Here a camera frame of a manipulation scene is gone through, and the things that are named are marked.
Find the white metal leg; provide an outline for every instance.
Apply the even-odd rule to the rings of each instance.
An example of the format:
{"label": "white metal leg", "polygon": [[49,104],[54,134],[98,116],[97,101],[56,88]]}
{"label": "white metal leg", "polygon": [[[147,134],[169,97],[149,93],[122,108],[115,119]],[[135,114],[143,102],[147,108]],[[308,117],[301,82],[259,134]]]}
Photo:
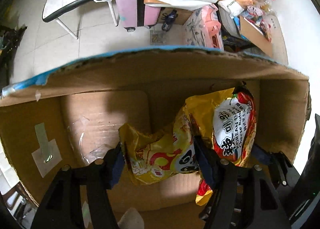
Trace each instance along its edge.
{"label": "white metal leg", "polygon": [[109,8],[110,8],[110,12],[113,18],[113,22],[115,23],[115,26],[118,26],[118,21],[116,18],[116,13],[115,10],[113,9],[113,5],[112,5],[112,1],[108,2]]}
{"label": "white metal leg", "polygon": [[57,23],[60,24],[67,32],[69,32],[72,37],[74,37],[76,40],[78,39],[78,36],[75,35],[59,18],[57,18],[56,21],[57,21]]}

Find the tile floor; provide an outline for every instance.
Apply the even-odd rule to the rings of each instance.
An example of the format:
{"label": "tile floor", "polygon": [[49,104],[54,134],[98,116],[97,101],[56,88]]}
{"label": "tile floor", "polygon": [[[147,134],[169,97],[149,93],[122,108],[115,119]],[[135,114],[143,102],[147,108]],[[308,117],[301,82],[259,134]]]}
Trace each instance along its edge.
{"label": "tile floor", "polygon": [[[14,58],[10,83],[28,79],[78,58],[149,46],[150,30],[138,27],[128,33],[121,23],[115,27],[108,4],[93,1],[60,17],[78,35],[79,38],[75,40],[57,22],[42,21],[45,2],[14,0],[3,22],[12,28],[22,25],[28,27]],[[182,44],[181,27],[174,25],[167,33],[167,44]],[[160,28],[159,24],[155,26],[155,29]]]}

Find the screw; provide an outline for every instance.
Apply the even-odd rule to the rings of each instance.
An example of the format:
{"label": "screw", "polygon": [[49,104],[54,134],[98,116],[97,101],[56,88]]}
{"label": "screw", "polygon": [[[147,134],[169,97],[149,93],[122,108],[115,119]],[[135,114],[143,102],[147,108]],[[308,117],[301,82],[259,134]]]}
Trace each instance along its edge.
{"label": "screw", "polygon": [[69,165],[64,165],[61,170],[62,171],[68,171],[70,168],[71,167]]}
{"label": "screw", "polygon": [[229,161],[226,160],[226,159],[221,159],[221,160],[220,160],[220,163],[221,163],[222,165],[228,165],[228,164],[229,164]]}
{"label": "screw", "polygon": [[97,159],[94,161],[96,165],[101,165],[103,163],[103,159]]}
{"label": "screw", "polygon": [[254,169],[256,171],[261,171],[262,170],[262,168],[258,164],[254,165],[253,167],[254,167]]}

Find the red and yellow package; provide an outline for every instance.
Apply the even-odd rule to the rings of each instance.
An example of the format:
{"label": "red and yellow package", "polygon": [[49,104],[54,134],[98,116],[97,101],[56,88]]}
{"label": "red and yellow package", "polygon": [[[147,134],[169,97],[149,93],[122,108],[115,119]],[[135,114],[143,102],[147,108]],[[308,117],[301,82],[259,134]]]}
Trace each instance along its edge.
{"label": "red and yellow package", "polygon": [[[199,170],[194,135],[201,135],[207,147],[221,158],[243,166],[251,151],[255,128],[253,97],[239,87],[187,98],[174,123],[155,134],[142,134],[124,124],[119,136],[132,181],[148,185],[177,173]],[[201,181],[196,202],[205,204],[205,199],[199,199],[211,192]]]}

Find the green tape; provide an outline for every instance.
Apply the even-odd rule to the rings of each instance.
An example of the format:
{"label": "green tape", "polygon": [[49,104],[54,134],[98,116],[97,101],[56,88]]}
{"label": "green tape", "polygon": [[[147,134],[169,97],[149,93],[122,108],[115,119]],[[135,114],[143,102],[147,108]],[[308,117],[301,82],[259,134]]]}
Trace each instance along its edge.
{"label": "green tape", "polygon": [[51,148],[49,147],[49,141],[47,137],[47,133],[44,128],[44,123],[39,123],[35,125],[36,135],[38,139],[38,143],[40,145],[42,156],[44,159],[44,162],[48,162],[52,159],[52,153]]}

